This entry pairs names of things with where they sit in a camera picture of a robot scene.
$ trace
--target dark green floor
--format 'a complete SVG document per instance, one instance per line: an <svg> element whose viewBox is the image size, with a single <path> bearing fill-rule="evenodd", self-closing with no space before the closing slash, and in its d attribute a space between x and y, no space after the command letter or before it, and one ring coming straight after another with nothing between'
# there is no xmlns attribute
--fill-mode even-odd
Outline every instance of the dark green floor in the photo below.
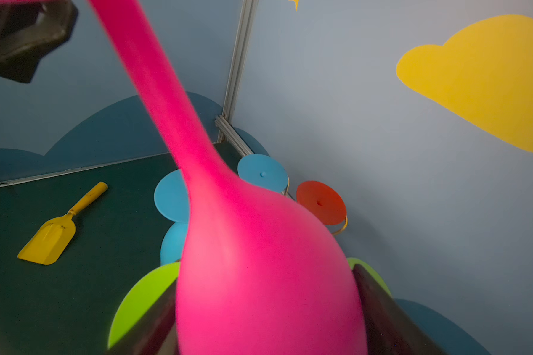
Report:
<svg viewBox="0 0 533 355"><path fill-rule="evenodd" d="M240 156L216 145L236 171ZM160 266L172 222L154 206L169 155L0 188L0 355L102 354L128 290ZM47 220L99 181L108 190L74 218L77 233L50 266L16 258Z"/></svg>

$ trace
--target yellow toy shovel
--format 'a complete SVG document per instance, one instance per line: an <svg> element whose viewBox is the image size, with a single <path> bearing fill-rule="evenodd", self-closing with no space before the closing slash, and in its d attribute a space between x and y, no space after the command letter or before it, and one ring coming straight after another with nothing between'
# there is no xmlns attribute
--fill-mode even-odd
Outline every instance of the yellow toy shovel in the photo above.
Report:
<svg viewBox="0 0 533 355"><path fill-rule="evenodd" d="M51 265L56 262L75 235L75 223L73 223L71 218L95 201L107 188L108 186L104 182L98 183L65 216L45 222L35 236L18 253L18 259L43 265Z"/></svg>

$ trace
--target light blue wall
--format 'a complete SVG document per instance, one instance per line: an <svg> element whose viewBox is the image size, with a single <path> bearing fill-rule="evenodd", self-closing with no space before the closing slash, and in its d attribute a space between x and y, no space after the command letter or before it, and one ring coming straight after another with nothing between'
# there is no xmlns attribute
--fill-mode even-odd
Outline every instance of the light blue wall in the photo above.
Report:
<svg viewBox="0 0 533 355"><path fill-rule="evenodd" d="M234 124L298 183L348 206L338 237L396 298L494 355L533 354L533 154L407 88L395 68L533 0L303 0L259 5Z"/></svg>
<svg viewBox="0 0 533 355"><path fill-rule="evenodd" d="M32 83L0 78L0 148L45 155L80 122L136 94L89 4L74 3L70 42L43 59ZM185 89L223 104L242 0L142 5Z"/></svg>

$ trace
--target metal corner post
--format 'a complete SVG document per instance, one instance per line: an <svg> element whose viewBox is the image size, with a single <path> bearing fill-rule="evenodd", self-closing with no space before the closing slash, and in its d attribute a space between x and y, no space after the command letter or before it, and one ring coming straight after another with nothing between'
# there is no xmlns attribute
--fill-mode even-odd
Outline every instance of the metal corner post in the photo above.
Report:
<svg viewBox="0 0 533 355"><path fill-rule="evenodd" d="M245 59L247 57L251 28L258 5L259 0L243 0L241 16L239 18L239 28L237 29L235 47L233 50L233 58L231 59L231 69L229 70L225 102L223 103L223 113L221 114L228 124L231 123L231 118L235 111L235 103L237 102L237 95L239 94L239 86L243 76ZM217 140L218 142L221 142L225 138L226 136L220 127Z"/></svg>
<svg viewBox="0 0 533 355"><path fill-rule="evenodd" d="M249 148L247 143L245 143L245 141L237 134L233 126L227 122L225 117L217 116L215 118L215 125L242 157L253 154L253 151Z"/></svg>

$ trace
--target blue disc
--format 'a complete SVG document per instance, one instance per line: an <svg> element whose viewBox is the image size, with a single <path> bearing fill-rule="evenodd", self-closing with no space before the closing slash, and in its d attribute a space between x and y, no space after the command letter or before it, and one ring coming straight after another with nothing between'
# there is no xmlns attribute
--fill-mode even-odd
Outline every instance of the blue disc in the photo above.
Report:
<svg viewBox="0 0 533 355"><path fill-rule="evenodd" d="M282 193L288 185L284 167L266 155L251 154L243 157L237 165L237 172L244 181L277 193Z"/></svg>
<svg viewBox="0 0 533 355"><path fill-rule="evenodd" d="M169 220L187 223L190 220L190 202L186 184L178 170L164 176L154 190L154 203L158 211Z"/></svg>
<svg viewBox="0 0 533 355"><path fill-rule="evenodd" d="M164 236L160 249L160 265L171 264L182 258L186 242L187 223L174 223Z"/></svg>

